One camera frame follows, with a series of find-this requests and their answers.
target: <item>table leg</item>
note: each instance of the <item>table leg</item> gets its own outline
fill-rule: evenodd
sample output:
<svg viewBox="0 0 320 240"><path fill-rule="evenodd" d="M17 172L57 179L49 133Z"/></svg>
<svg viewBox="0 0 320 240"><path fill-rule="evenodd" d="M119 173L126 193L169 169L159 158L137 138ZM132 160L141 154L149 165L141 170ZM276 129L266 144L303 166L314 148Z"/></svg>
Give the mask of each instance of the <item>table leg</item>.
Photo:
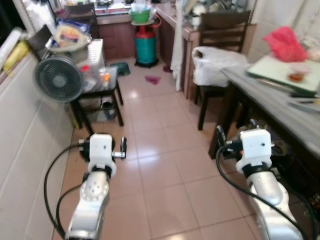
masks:
<svg viewBox="0 0 320 240"><path fill-rule="evenodd" d="M116 81L116 87L115 88L116 88L116 91L118 93L120 104L123 106L124 105L124 100L122 99L122 95L121 95L121 91L120 91L118 80Z"/></svg>
<svg viewBox="0 0 320 240"><path fill-rule="evenodd" d="M241 110L240 116L236 122L237 129L246 124L248 113L249 113L249 107L242 105L242 110Z"/></svg>
<svg viewBox="0 0 320 240"><path fill-rule="evenodd" d="M75 107L73 102L70 102L70 108L71 108L71 111L72 111L73 116L75 118L76 124L78 125L79 129L82 129L81 118L79 117L78 110Z"/></svg>
<svg viewBox="0 0 320 240"><path fill-rule="evenodd" d="M84 126L86 128L86 130L88 131L89 135L93 135L95 134L94 130L91 127L91 123L85 113L85 111L83 110L82 106L79 103L79 100L73 100L71 102L71 104L74 106L74 108L76 109L77 113L79 114L79 117L82 119Z"/></svg>
<svg viewBox="0 0 320 240"><path fill-rule="evenodd" d="M204 127L208 101L209 101L209 96L206 92L204 92L202 104L201 104L201 109L200 109L200 114L199 114L199 119L198 119L198 130L199 131L201 131Z"/></svg>
<svg viewBox="0 0 320 240"><path fill-rule="evenodd" d="M231 123L234 119L234 116L238 107L238 100L237 100L236 94L237 94L237 87L232 83L229 83L226 93L224 94L223 107L218 117L218 121L216 123L216 127L220 125L223 128L225 135L227 135L229 132ZM219 148L218 136L217 136L217 130L215 129L211 139L210 148L209 148L209 156L211 157L211 159L216 158L216 153L218 151L218 148Z"/></svg>
<svg viewBox="0 0 320 240"><path fill-rule="evenodd" d="M116 111L116 116L118 118L119 125L122 127L124 125L124 121L121 116L121 112L120 112L120 108L119 108L119 105L117 102L115 91L113 91L113 93L112 93L112 101L113 101L114 109Z"/></svg>

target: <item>fan grille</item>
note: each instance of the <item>fan grille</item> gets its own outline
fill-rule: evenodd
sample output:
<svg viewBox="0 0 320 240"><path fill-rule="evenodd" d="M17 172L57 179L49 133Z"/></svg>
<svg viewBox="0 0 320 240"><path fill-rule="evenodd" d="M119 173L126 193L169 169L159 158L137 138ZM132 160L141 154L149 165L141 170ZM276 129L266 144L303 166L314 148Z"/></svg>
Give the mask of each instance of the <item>fan grille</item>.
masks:
<svg viewBox="0 0 320 240"><path fill-rule="evenodd" d="M36 66L35 82L40 90L59 102L71 102L83 91L83 74L65 57L49 57Z"/></svg>

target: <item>small bowl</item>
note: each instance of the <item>small bowl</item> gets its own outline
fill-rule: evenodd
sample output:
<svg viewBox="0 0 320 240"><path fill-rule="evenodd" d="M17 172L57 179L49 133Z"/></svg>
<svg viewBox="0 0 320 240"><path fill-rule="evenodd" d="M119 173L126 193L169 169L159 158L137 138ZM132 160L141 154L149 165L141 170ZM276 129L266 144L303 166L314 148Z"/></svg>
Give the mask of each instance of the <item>small bowl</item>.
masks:
<svg viewBox="0 0 320 240"><path fill-rule="evenodd" d="M302 63L293 63L289 67L288 80L294 83L300 83L305 76L311 72L311 68Z"/></svg>

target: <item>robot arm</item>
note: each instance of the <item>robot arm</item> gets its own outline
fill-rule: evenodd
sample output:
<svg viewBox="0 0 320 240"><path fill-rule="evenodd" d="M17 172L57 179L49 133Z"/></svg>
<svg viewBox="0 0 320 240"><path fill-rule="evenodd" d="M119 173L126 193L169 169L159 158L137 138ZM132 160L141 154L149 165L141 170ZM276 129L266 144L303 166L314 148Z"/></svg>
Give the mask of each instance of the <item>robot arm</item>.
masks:
<svg viewBox="0 0 320 240"><path fill-rule="evenodd" d="M245 175L250 192L266 200L295 222L289 209L289 194L270 171L272 165L270 133L255 128L242 131L240 142L226 142L220 126L217 127L217 132L220 146L228 146L229 152L242 151L242 158L236 163L236 168ZM249 200L255 210L262 239L303 240L299 230L278 212L256 198L250 196Z"/></svg>
<svg viewBox="0 0 320 240"><path fill-rule="evenodd" d="M114 158L124 159L127 140L121 140L121 152L112 152L113 138L109 134L94 134L88 141L80 141L89 148L88 174L80 188L80 201L73 213L66 240L98 240L109 202L109 181L116 174Z"/></svg>

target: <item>yellow package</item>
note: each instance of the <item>yellow package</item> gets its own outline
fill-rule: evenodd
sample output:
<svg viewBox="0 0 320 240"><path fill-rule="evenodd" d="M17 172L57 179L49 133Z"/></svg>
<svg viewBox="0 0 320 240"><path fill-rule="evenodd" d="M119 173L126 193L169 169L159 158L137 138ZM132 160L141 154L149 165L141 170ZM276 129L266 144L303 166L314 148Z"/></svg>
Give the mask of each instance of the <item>yellow package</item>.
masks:
<svg viewBox="0 0 320 240"><path fill-rule="evenodd" d="M9 74L9 72L14 67L14 65L17 62L19 62L21 59L23 59L28 52L29 52L28 44L25 41L19 42L12 50L9 57L6 59L3 65L3 70L7 74Z"/></svg>

